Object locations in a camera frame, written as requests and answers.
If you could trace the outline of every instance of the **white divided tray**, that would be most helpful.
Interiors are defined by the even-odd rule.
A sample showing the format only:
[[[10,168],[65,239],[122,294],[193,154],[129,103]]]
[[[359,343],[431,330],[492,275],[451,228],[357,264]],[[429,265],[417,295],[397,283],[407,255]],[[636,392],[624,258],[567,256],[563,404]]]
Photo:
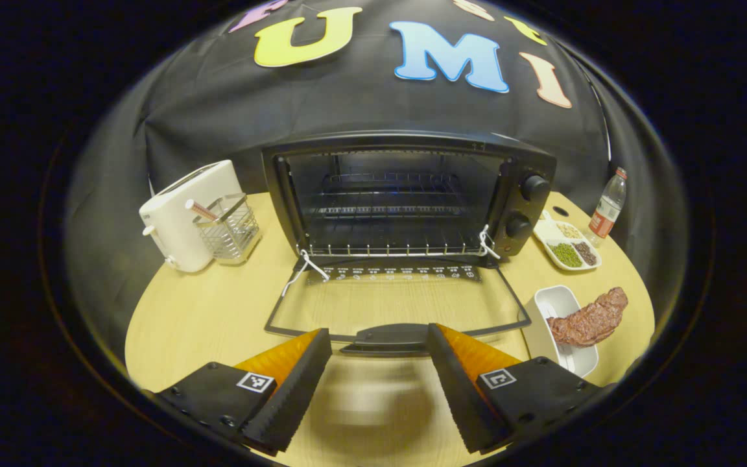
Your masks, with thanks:
[[[530,357],[547,357],[584,378],[599,363],[596,346],[575,348],[555,342],[546,322],[548,317],[568,317],[580,309],[572,290],[563,285],[540,289],[527,304],[532,325],[522,328]]]
[[[569,224],[569,222],[555,221],[546,211],[543,211],[541,215],[543,216],[543,218],[540,219],[534,226],[534,236],[536,236],[536,239],[539,239],[540,242],[543,243],[543,249],[546,250],[546,254],[549,255],[549,258],[553,263],[555,263],[555,266],[558,266],[558,268],[561,269],[566,269],[567,271],[586,271],[587,269],[595,269],[598,268],[598,266],[601,266],[601,255],[599,254],[599,251],[595,249],[595,247],[593,247],[593,243],[590,243],[589,241],[587,241],[587,239],[584,239],[584,234],[581,234],[581,231],[579,231],[578,228],[575,228],[575,226]],[[572,239],[572,237],[567,237],[563,234],[563,232],[561,232],[560,227],[558,227],[559,225],[563,226],[564,228],[570,228],[570,230],[574,231],[581,238]],[[575,250],[575,254],[578,256],[578,260],[581,261],[581,266],[573,268],[572,266],[561,263],[558,257],[555,256],[555,253],[552,252],[552,248],[549,248],[551,246],[557,245],[558,243],[569,243],[570,245],[577,245],[577,243],[586,243],[587,247],[589,247],[589,251],[592,252],[592,254],[595,256],[595,263],[592,265],[587,264],[584,261],[584,258],[581,257],[581,254],[579,254],[579,252],[575,250],[575,248],[573,248],[573,250]]]

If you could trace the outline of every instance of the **oven control panel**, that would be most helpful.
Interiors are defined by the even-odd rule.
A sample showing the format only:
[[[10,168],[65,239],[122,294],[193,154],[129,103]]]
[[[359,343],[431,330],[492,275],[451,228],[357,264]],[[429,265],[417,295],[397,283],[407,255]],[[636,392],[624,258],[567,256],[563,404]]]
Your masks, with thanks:
[[[501,256],[518,254],[532,236],[546,198],[549,196],[555,172],[554,160],[527,157],[528,154],[507,159],[498,177],[499,199],[506,202],[495,209],[497,219],[495,251]]]

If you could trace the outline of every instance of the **metal basket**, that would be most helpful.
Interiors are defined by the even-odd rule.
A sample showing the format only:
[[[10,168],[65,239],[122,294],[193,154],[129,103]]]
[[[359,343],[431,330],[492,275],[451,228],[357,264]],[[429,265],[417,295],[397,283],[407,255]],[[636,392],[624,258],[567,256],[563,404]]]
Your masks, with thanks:
[[[213,258],[224,264],[245,262],[261,239],[261,230],[246,203],[246,194],[226,195],[207,208],[218,216],[215,221],[196,216],[192,222]]]

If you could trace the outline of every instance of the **purple letter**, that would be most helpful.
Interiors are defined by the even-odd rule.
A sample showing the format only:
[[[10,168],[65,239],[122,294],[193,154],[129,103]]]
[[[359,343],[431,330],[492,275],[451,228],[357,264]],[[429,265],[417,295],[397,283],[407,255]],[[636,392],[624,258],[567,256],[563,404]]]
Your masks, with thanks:
[[[241,27],[245,27],[248,24],[255,23],[255,21],[264,19],[270,15],[270,11],[277,10],[282,6],[285,6],[285,4],[287,4],[287,0],[273,0],[273,2],[256,6],[255,8],[246,12],[246,15],[244,15],[244,17],[241,18],[240,21],[238,21],[238,24],[233,26],[232,29],[228,30],[227,33],[241,29]]]

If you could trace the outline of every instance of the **letter m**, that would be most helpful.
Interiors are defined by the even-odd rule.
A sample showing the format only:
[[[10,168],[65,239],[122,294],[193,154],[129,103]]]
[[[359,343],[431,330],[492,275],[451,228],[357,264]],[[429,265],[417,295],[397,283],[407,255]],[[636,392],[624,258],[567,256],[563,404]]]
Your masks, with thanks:
[[[466,82],[475,88],[494,92],[509,92],[509,85],[501,76],[501,66],[497,61],[500,45],[483,36],[465,34],[456,45],[451,45],[433,27],[414,21],[394,21],[391,29],[403,36],[403,65],[394,73],[406,80],[433,80],[436,71],[428,66],[430,56],[442,74],[456,82],[466,64],[471,62],[471,72]]]

